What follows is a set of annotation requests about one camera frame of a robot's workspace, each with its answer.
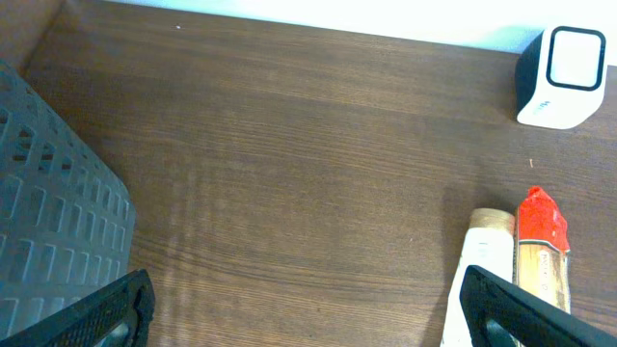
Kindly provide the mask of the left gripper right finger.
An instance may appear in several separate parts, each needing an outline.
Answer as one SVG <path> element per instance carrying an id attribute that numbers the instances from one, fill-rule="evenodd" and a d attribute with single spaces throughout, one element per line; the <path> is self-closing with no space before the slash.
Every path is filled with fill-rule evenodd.
<path id="1" fill-rule="evenodd" d="M 474 346 L 614 346 L 616 337 L 470 265 L 460 303 Z"/>

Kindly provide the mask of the grey plastic basket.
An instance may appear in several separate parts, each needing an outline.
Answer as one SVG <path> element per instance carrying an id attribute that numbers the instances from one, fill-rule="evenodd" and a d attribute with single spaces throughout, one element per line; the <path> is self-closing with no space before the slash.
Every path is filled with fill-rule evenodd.
<path id="1" fill-rule="evenodd" d="M 1 66 L 1 336 L 122 277 L 135 207 L 121 180 Z"/>

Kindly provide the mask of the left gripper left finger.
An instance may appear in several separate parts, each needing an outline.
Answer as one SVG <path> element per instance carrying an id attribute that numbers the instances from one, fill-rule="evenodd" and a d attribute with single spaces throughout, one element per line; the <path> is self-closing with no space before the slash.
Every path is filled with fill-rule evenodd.
<path id="1" fill-rule="evenodd" d="M 148 271 L 132 271 L 1 341 L 3 346 L 148 345 L 155 295 Z"/>

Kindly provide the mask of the orange spaghetti packet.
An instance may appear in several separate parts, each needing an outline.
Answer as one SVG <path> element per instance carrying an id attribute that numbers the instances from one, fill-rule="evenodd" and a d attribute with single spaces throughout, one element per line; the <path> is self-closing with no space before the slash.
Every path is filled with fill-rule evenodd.
<path id="1" fill-rule="evenodd" d="M 533 186 L 516 213 L 514 283 L 567 313 L 571 311 L 568 223 L 555 200 Z"/>

